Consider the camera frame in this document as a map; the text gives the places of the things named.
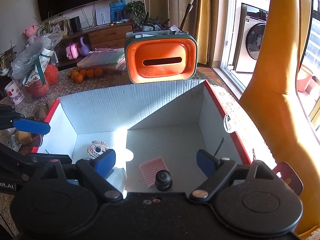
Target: cartoon face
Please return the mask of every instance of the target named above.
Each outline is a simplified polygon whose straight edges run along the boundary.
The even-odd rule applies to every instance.
[[[104,142],[92,141],[92,145],[88,147],[90,157],[97,158],[109,149],[108,144]]]

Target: white cup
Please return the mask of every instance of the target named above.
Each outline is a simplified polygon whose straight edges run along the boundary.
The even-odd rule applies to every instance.
[[[24,99],[22,91],[13,80],[7,84],[4,90],[15,105],[19,104]]]

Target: washing machine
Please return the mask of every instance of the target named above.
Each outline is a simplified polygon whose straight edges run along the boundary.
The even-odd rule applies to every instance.
[[[241,4],[239,32],[233,60],[236,72],[253,72],[260,52],[267,19],[267,11]]]

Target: black speaker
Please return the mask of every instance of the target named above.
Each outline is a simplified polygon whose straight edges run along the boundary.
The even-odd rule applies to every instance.
[[[71,29],[74,33],[82,30],[79,16],[71,18],[70,25],[71,25]]]

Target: pink eraser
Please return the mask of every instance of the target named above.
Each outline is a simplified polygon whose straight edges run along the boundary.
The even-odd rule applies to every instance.
[[[140,165],[140,170],[148,187],[152,187],[156,181],[156,174],[161,170],[168,170],[163,159],[158,157]]]

